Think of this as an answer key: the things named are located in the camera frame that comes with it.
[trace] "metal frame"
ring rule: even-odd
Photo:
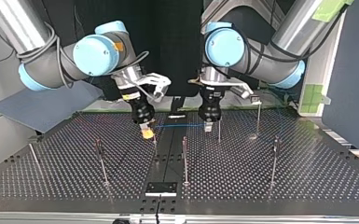
[[[119,215],[119,214],[72,214],[72,213],[0,213],[1,222],[35,223],[112,223],[115,219],[129,220],[131,223],[156,223],[155,215]],[[163,223],[359,223],[359,217],[325,217],[325,216],[176,216],[160,215]]]
[[[220,21],[226,14],[228,14],[235,7],[251,7],[264,20],[270,20],[273,0],[214,0],[202,13],[201,16],[201,33],[205,34],[205,27],[210,21]],[[281,8],[276,5],[275,13],[273,15],[272,27],[277,30],[284,19],[284,14]]]

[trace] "blue wire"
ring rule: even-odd
[[[155,128],[175,128],[175,127],[202,127],[205,124],[167,124],[167,125],[158,125]]]

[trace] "blue panel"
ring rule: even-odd
[[[227,27],[228,22],[210,23],[209,27]],[[230,28],[212,31],[205,41],[205,52],[211,63],[219,67],[231,67],[242,58],[245,44],[241,35]]]
[[[270,86],[283,88],[283,89],[292,88],[301,80],[301,76],[304,74],[304,72],[305,72],[305,63],[303,61],[300,61],[298,63],[296,70],[289,77],[278,83],[270,84]]]
[[[25,89],[0,101],[0,114],[41,133],[86,108],[102,95],[89,83],[78,81],[72,89],[60,87],[56,91]]]
[[[54,90],[52,88],[46,87],[38,82],[36,82],[25,70],[25,65],[22,63],[19,67],[19,74],[22,83],[31,91],[46,91],[46,90]]]
[[[323,123],[359,148],[359,1],[346,12]]]
[[[96,35],[103,35],[109,32],[125,32],[128,33],[126,26],[122,21],[111,21],[105,24],[102,24],[95,28]]]
[[[118,64],[115,43],[104,35],[88,35],[74,47],[76,66],[83,73],[98,77],[111,72]]]

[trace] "green tape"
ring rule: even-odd
[[[324,0],[316,9],[312,18],[316,21],[330,22],[341,8],[353,0]]]
[[[353,2],[354,2],[354,0],[347,0],[347,1],[345,1],[345,4],[351,5]]]
[[[322,89],[323,85],[308,84],[305,86],[304,95],[302,98],[301,113],[317,113],[319,104],[323,100]]]

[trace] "metal post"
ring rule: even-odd
[[[103,143],[102,143],[101,138],[95,139],[95,153],[97,154],[97,158],[100,160],[101,167],[103,169],[104,186],[108,187],[108,186],[110,186],[110,183],[109,183],[109,180],[107,178],[106,168],[104,166],[104,149],[103,149]]]
[[[221,137],[221,127],[220,127],[220,126],[221,126],[221,124],[220,124],[221,122],[222,122],[222,120],[220,119],[220,120],[219,120],[219,136],[218,136],[218,142],[219,142],[219,143],[221,142],[221,139],[222,139],[222,137]]]
[[[28,144],[28,146],[29,146],[30,149],[31,149],[32,155],[34,156],[34,159],[35,159],[36,163],[39,164],[39,159],[38,159],[37,156],[36,156],[34,146],[32,145],[32,143]]]
[[[188,182],[188,175],[187,175],[187,138],[183,137],[182,141],[182,150],[183,150],[183,159],[185,162],[185,186],[188,186],[190,183]]]
[[[107,175],[106,175],[106,169],[104,167],[104,160],[101,159],[101,166],[103,167],[103,171],[104,171],[104,179],[105,179],[105,182],[104,182],[104,185],[105,186],[109,186],[109,180],[107,179]]]
[[[156,135],[154,134],[153,135],[153,144],[154,144],[154,147],[155,147],[155,156],[157,156],[157,139],[156,139]]]
[[[260,115],[261,115],[261,102],[258,104],[258,110],[257,110],[257,126],[255,129],[255,134],[258,135],[260,131]]]

